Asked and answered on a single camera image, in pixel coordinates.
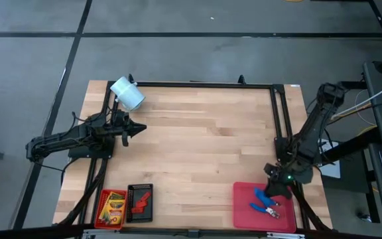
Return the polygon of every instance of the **concrete floor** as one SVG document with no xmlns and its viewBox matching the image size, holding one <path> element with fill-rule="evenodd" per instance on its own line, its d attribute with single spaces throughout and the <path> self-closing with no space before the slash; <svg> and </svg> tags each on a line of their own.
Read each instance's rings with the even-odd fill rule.
<svg viewBox="0 0 382 239">
<path fill-rule="evenodd" d="M 85 2 L 0 0 L 0 31 L 76 32 Z M 382 12 L 382 1 L 376 3 Z M 378 33 L 381 28 L 367 3 L 105 0 L 92 3 L 84 31 Z M 72 42 L 0 38 L 0 151 L 5 153 L 0 161 L 0 230 L 9 227 L 29 169 L 24 146 L 42 133 Z M 382 40 L 82 39 L 54 133 L 70 126 L 71 111 L 80 112 L 88 80 L 116 80 L 132 73 L 138 81 L 236 82 L 244 74 L 251 83 L 300 84 L 308 103 L 323 82 L 360 80 L 366 60 L 382 60 Z M 356 94 L 346 96 L 343 108 L 353 104 Z M 364 114 L 373 120 L 369 112 Z M 332 126 L 332 137 L 347 140 L 367 126 L 357 116 L 344 119 Z M 53 154 L 44 164 L 61 168 L 66 155 Z M 60 173 L 42 169 L 26 227 L 51 224 L 59 190 Z M 367 208 L 364 195 L 325 190 L 335 229 L 382 236 L 382 223 L 367 224 L 354 216 L 357 209 Z"/>
</svg>

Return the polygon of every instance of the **black container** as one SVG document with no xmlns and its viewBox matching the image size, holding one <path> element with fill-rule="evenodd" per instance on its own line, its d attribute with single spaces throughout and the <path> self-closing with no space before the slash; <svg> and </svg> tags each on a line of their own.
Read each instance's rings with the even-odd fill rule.
<svg viewBox="0 0 382 239">
<path fill-rule="evenodd" d="M 150 192 L 151 196 L 147 199 L 148 205 L 144 208 L 143 213 L 132 213 L 135 203 L 144 196 L 146 192 Z M 153 184 L 128 185 L 127 187 L 127 213 L 126 222 L 152 222 L 153 221 Z"/>
</svg>

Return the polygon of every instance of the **pliers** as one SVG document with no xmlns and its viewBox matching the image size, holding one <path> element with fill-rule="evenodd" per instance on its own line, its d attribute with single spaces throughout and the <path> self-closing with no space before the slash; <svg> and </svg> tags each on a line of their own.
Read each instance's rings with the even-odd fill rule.
<svg viewBox="0 0 382 239">
<path fill-rule="evenodd" d="M 254 203 L 250 203 L 250 206 L 252 208 L 254 208 L 255 210 L 258 210 L 259 212 L 269 213 L 271 216 L 275 218 L 279 218 L 279 213 L 275 212 L 275 210 L 271 208 L 271 206 L 273 205 L 280 206 L 278 202 L 275 202 L 274 200 L 267 197 L 265 195 L 265 192 L 258 188 L 255 188 L 255 195 L 260 201 L 262 201 L 262 203 L 264 204 L 264 207 L 260 207 Z"/>
</svg>

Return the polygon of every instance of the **white cable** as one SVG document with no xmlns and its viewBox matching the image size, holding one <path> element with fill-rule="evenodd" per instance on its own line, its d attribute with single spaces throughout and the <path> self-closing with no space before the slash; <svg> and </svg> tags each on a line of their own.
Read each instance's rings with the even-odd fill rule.
<svg viewBox="0 0 382 239">
<path fill-rule="evenodd" d="M 364 91 L 368 91 L 368 90 L 361 90 L 359 93 L 357 93 L 356 98 L 355 98 L 355 105 L 357 104 L 357 103 L 356 103 L 356 102 L 357 102 L 357 98 L 358 98 L 359 95 L 360 95 L 362 92 L 364 92 Z M 359 116 L 363 121 L 365 121 L 366 123 L 368 123 L 368 124 L 370 124 L 370 125 L 374 125 L 374 126 L 376 126 L 374 123 L 371 123 L 371 122 L 367 121 L 366 119 L 364 119 L 364 118 L 361 116 L 361 114 L 360 114 L 359 112 L 357 112 L 357 114 L 358 114 L 358 116 Z"/>
<path fill-rule="evenodd" d="M 337 116 L 340 116 L 340 115 L 342 115 L 342 114 L 344 114 L 344 113 L 346 113 L 346 112 L 348 112 L 348 111 L 350 111 L 350 110 L 352 110 L 352 109 L 354 109 L 354 108 L 357 108 L 357 107 L 363 105 L 364 103 L 366 103 L 366 102 L 368 102 L 368 101 L 374 99 L 375 97 L 377 97 L 377 96 L 379 96 L 379 95 L 381 95 L 381 94 L 382 94 L 382 91 L 376 93 L 374 96 L 368 98 L 367 100 L 362 101 L 361 103 L 359 103 L 358 105 L 356 105 L 356 106 L 354 106 L 354 107 L 350 107 L 350 108 L 348 108 L 348 109 L 346 109 L 346 110 L 343 110 L 342 112 L 340 112 L 340 113 L 338 113 L 338 114 L 333 115 L 332 118 L 335 118 L 335 117 L 337 117 Z"/>
</svg>

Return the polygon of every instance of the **wooden tabletop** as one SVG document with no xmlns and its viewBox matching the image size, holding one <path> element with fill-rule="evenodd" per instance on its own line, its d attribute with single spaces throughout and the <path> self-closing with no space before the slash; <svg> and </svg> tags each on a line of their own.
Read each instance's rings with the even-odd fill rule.
<svg viewBox="0 0 382 239">
<path fill-rule="evenodd" d="M 107 81 L 91 80 L 81 118 L 101 110 Z M 154 184 L 153 222 L 125 224 L 141 228 L 235 229 L 232 184 L 266 183 L 266 163 L 275 163 L 275 124 L 271 98 L 264 89 L 139 87 L 146 96 L 131 113 L 147 129 L 123 147 L 117 140 L 105 176 L 105 189 Z M 306 120 L 299 86 L 285 85 L 292 130 Z M 281 100 L 277 96 L 281 124 Z M 84 193 L 90 159 L 71 164 L 64 176 L 54 222 L 64 219 Z M 317 170 L 304 196 L 322 222 L 331 227 L 330 213 Z M 300 209 L 294 200 L 297 226 Z M 90 222 L 94 197 L 86 222 Z"/>
</svg>

